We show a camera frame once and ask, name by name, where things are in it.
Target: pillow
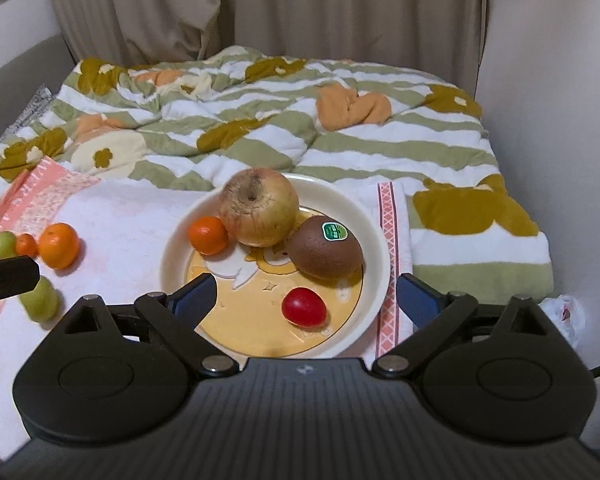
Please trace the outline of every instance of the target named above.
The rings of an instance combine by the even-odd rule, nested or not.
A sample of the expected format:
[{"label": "pillow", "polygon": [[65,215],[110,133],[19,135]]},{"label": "pillow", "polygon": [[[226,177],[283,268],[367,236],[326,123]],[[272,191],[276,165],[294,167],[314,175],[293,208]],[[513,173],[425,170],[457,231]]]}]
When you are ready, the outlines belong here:
[{"label": "pillow", "polygon": [[16,121],[0,136],[0,143],[4,142],[4,139],[7,137],[16,134],[19,129],[23,128],[24,126],[28,126],[36,119],[42,117],[42,115],[49,110],[49,108],[51,108],[51,103],[53,102],[54,98],[55,96],[51,93],[49,88],[44,85],[40,85]]}]

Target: pink border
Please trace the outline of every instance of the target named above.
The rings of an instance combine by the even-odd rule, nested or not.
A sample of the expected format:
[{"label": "pink border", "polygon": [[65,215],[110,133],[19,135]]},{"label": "pink border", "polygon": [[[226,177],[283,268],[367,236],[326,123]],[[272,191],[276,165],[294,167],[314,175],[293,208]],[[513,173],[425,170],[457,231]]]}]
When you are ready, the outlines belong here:
[{"label": "pink border", "polygon": [[393,349],[400,337],[400,313],[395,297],[395,284],[399,276],[398,268],[398,221],[395,207],[394,186],[390,182],[378,184],[378,202],[380,205],[380,226],[384,233],[391,261],[391,277],[384,303],[378,314],[378,332],[376,335],[376,358]]},{"label": "pink border", "polygon": [[[31,172],[23,171],[0,199],[0,231],[38,236],[72,194],[96,182],[99,179],[43,158]],[[0,300],[0,314],[4,305]]]}]

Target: plate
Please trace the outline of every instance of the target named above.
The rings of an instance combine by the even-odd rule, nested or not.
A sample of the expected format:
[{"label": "plate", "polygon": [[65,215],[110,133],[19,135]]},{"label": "plate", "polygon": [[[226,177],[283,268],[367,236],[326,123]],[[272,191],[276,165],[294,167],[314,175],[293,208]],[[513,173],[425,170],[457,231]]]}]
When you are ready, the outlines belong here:
[{"label": "plate", "polygon": [[[286,258],[283,244],[256,250],[233,243],[218,256],[196,253],[187,229],[200,217],[218,214],[220,189],[196,202],[182,218],[160,262],[160,284],[167,294],[202,272],[216,277],[218,301],[196,331],[241,365],[253,356],[336,357],[378,316],[389,284],[389,250],[378,221],[332,184],[301,175],[285,176],[298,193],[302,216],[329,216],[359,241],[364,264],[351,280],[320,282],[305,277]],[[327,326],[305,331],[283,319],[282,298],[295,286],[312,288],[321,296],[330,311]]]}]

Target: comforter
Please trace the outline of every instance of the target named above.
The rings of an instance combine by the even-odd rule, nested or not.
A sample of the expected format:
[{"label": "comforter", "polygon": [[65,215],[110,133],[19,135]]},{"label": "comforter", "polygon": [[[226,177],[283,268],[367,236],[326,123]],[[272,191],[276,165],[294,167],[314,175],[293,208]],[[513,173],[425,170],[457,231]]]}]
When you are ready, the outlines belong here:
[{"label": "comforter", "polygon": [[[388,119],[325,129],[317,102],[333,84],[385,96]],[[417,277],[487,303],[540,300],[553,289],[548,243],[509,197],[481,113],[432,75],[374,63],[240,46],[129,69],[85,59],[49,111],[0,144],[0,197],[45,155],[73,171],[170,189],[211,190],[250,166],[353,196],[363,182],[398,180]]]}]

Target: metal pin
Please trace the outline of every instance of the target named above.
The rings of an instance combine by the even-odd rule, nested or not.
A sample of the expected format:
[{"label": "metal pin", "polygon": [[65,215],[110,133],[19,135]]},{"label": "metal pin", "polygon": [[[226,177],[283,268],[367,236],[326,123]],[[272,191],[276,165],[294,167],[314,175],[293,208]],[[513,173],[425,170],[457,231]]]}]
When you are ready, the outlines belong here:
[{"label": "metal pin", "polygon": [[378,366],[385,372],[403,372],[409,368],[409,360],[401,355],[383,355],[378,359]]},{"label": "metal pin", "polygon": [[226,355],[209,355],[202,359],[202,367],[210,372],[226,372],[234,366],[234,361]]}]

